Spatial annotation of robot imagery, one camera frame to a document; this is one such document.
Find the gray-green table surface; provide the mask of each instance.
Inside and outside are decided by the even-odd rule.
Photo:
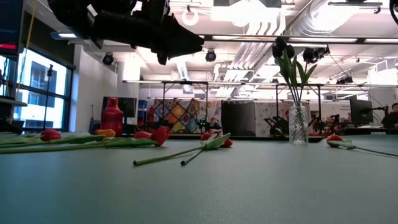
[[[396,136],[351,139],[398,152]],[[236,141],[185,167],[132,166],[198,144],[0,155],[0,223],[398,223],[398,160],[325,142]]]

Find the red vase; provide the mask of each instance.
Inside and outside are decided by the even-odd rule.
[[[123,111],[119,109],[117,98],[108,98],[108,106],[101,114],[101,129],[112,129],[116,137],[123,133]]]

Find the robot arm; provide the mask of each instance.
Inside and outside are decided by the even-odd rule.
[[[204,40],[169,16],[169,0],[142,0],[141,11],[132,9],[137,0],[48,0],[55,17],[77,37],[91,39],[99,48],[103,40],[146,47],[167,59],[202,50]],[[87,9],[92,5],[97,15]]]

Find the black stand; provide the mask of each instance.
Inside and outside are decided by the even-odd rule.
[[[44,121],[43,121],[43,130],[45,130],[45,120],[47,118],[47,104],[49,102],[49,88],[50,88],[50,78],[52,76],[52,68],[53,65],[50,65],[50,69],[47,71],[47,76],[49,80],[47,81],[47,91],[45,92],[45,109],[44,109]]]

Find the glass vase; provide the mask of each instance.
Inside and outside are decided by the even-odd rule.
[[[291,144],[308,144],[308,113],[304,106],[293,106],[289,109],[289,142]]]
[[[108,105],[101,114],[101,129],[112,129],[116,137],[123,133],[123,111],[119,109],[117,98],[108,98]]]

